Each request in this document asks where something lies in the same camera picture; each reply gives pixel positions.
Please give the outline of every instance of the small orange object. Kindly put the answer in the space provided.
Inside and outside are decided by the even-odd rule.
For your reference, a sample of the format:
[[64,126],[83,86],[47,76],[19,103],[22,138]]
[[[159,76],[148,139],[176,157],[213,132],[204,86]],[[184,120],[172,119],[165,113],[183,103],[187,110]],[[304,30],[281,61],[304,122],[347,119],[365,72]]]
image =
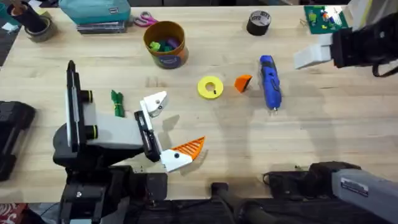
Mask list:
[[203,136],[202,138],[182,144],[181,146],[174,147],[172,150],[184,153],[194,160],[199,155],[204,143],[205,137]]
[[243,93],[246,90],[246,87],[248,87],[248,84],[251,80],[252,76],[251,75],[241,75],[240,77],[236,78],[235,80],[235,88],[240,92]]

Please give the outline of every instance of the black case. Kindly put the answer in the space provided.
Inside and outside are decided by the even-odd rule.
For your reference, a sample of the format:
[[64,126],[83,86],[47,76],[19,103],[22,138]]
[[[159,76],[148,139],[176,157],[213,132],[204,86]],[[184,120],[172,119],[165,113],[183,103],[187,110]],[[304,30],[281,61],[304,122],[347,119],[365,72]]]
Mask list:
[[0,181],[9,178],[20,150],[14,148],[18,136],[34,116],[35,109],[25,103],[0,101]]

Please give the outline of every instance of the blue hot glue gun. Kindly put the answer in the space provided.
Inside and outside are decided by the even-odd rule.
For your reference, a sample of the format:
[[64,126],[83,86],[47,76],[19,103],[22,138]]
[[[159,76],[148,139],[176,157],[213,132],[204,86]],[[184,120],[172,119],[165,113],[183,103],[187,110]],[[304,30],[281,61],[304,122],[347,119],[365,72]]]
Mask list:
[[270,55],[263,55],[260,58],[260,65],[267,107],[277,111],[282,102],[282,94],[279,88],[279,78],[274,59]]

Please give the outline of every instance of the tape roll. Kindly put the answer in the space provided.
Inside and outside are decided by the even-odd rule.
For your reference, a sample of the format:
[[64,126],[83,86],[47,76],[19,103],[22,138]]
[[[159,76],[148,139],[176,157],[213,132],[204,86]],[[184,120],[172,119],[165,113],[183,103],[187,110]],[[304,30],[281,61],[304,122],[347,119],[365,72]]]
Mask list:
[[29,34],[28,38],[36,43],[43,42],[54,36],[57,32],[57,28],[55,24],[51,21],[50,18],[45,16],[40,16],[40,18],[45,22],[47,25],[46,28],[40,32],[32,32],[27,27],[25,27],[25,32]]
[[[207,90],[206,86],[207,84],[212,84],[214,86],[214,90],[209,91]],[[224,85],[221,82],[221,80],[217,77],[213,76],[207,76],[203,77],[199,82],[198,82],[198,93],[202,97],[206,99],[215,99],[219,97],[224,90]]]
[[264,11],[254,11],[250,14],[246,29],[252,35],[264,35],[271,24],[271,16]]

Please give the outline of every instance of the scissors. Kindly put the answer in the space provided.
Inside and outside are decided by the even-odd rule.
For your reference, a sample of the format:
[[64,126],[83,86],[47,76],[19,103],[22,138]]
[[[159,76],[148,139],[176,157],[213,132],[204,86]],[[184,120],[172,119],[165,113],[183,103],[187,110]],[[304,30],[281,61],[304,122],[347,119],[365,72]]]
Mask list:
[[149,27],[150,25],[155,24],[156,22],[158,21],[155,18],[153,18],[152,15],[147,11],[142,12],[139,15],[139,17],[134,18],[135,25],[139,27]]

